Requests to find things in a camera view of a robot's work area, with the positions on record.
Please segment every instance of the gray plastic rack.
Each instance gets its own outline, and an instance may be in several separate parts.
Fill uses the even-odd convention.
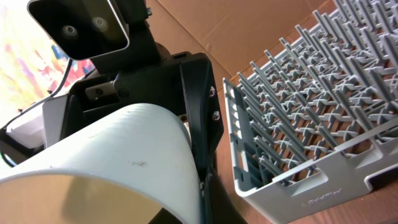
[[[240,84],[224,80],[237,194],[287,223],[398,167],[398,2],[335,0]]]

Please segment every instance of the white plastic cylinder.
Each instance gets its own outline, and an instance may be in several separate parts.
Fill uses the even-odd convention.
[[[124,107],[11,169],[1,223],[201,223],[187,130],[156,105]]]

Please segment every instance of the black cable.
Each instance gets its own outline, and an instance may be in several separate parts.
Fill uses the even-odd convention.
[[[27,112],[30,111],[31,109],[35,108],[36,106],[40,105],[41,103],[43,103],[43,102],[45,102],[45,101],[47,101],[47,100],[53,98],[59,91],[61,91],[62,87],[64,86],[64,84],[65,84],[65,82],[67,81],[67,78],[68,78],[68,76],[69,76],[69,71],[70,71],[70,68],[72,67],[72,62],[73,62],[73,60],[69,58],[69,59],[68,59],[68,63],[67,63],[67,68],[65,69],[65,71],[64,71],[64,73],[63,73],[62,80],[61,80],[59,86],[55,89],[54,92],[52,92],[52,93],[50,94],[50,96],[41,99],[40,101],[38,101],[38,102],[32,104],[30,107],[26,108],[24,111],[20,112],[17,116],[13,117],[10,121],[8,121],[8,122],[6,123],[6,125],[4,125],[1,129],[4,129],[4,130],[5,130],[5,129],[7,128],[7,126],[9,126],[9,125],[11,124],[11,122],[15,121],[17,118],[19,118],[19,117],[22,116],[23,114],[27,113]],[[0,154],[1,154],[1,158],[4,160],[4,162],[5,162],[7,165],[9,165],[9,166],[11,166],[11,167],[14,167],[14,166],[15,166],[12,162],[10,162],[9,159],[7,159],[5,153],[0,152]]]
[[[4,152],[1,152],[1,158],[4,160],[4,162],[9,165],[10,167],[14,167],[15,163],[12,163],[6,156]]]
[[[20,112],[17,116],[15,116],[10,121],[8,121],[7,124],[2,127],[2,129],[6,129],[7,126],[9,126],[11,124],[11,122],[13,122],[15,119],[19,118],[20,116],[22,116],[23,114],[27,113],[28,111],[30,111],[31,109],[35,108],[36,106],[40,105],[41,103],[43,103],[43,102],[49,100],[50,98],[54,97],[59,91],[61,91],[63,85],[67,81],[70,68],[72,67],[72,62],[73,62],[73,60],[69,58],[68,59],[68,64],[67,64],[67,69],[63,73],[63,77],[62,77],[61,83],[59,84],[57,89],[55,89],[55,91],[50,94],[50,96],[41,99],[40,101],[38,101],[38,102],[32,104],[30,107],[26,108],[24,111]]]

